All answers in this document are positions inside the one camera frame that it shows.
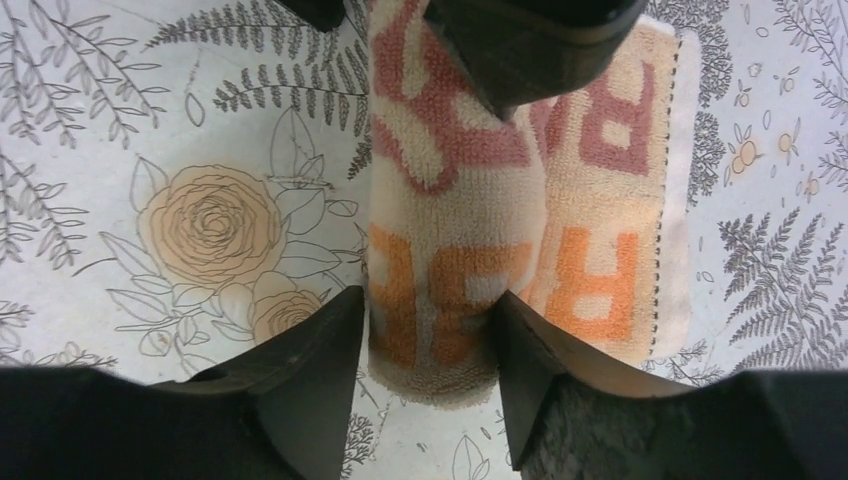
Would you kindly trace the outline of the beige lettered towel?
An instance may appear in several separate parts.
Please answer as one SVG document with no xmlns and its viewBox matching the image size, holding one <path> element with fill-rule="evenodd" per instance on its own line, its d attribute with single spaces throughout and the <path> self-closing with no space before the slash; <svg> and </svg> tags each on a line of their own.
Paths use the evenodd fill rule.
<svg viewBox="0 0 848 480">
<path fill-rule="evenodd" d="M 417 403 L 483 401 L 497 378 L 486 313 L 507 291 L 627 364 L 676 354 L 697 34 L 642 17 L 597 80 L 504 122 L 425 8 L 368 8 L 371 376 Z"/>
</svg>

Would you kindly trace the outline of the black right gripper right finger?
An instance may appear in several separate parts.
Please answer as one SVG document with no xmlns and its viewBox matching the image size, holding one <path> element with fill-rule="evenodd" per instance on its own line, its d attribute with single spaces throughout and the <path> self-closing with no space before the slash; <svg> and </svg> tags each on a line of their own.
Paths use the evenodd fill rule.
<svg viewBox="0 0 848 480">
<path fill-rule="evenodd" d="M 847 375 L 744 371 L 691 387 L 493 308 L 512 467 L 525 479 L 843 479 Z"/>
</svg>

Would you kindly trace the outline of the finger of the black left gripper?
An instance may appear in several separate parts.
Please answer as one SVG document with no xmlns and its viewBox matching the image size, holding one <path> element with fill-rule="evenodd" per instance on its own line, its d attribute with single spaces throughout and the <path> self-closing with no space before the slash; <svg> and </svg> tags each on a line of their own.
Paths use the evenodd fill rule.
<svg viewBox="0 0 848 480">
<path fill-rule="evenodd" d="M 480 104 L 502 121 L 600 77 L 644 0 L 428 3 L 423 19 Z"/>
<path fill-rule="evenodd" d="M 346 15 L 343 0 L 276 0 L 321 32 L 338 28 Z"/>
</svg>

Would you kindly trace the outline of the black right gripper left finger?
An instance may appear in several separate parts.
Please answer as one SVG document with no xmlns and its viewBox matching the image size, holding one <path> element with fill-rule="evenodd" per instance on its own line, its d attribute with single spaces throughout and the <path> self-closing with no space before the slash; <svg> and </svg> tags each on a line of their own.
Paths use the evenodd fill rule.
<svg viewBox="0 0 848 480">
<path fill-rule="evenodd" d="M 93 367 L 1 371 L 5 479 L 338 479 L 364 323 L 350 286 L 184 382 Z"/>
</svg>

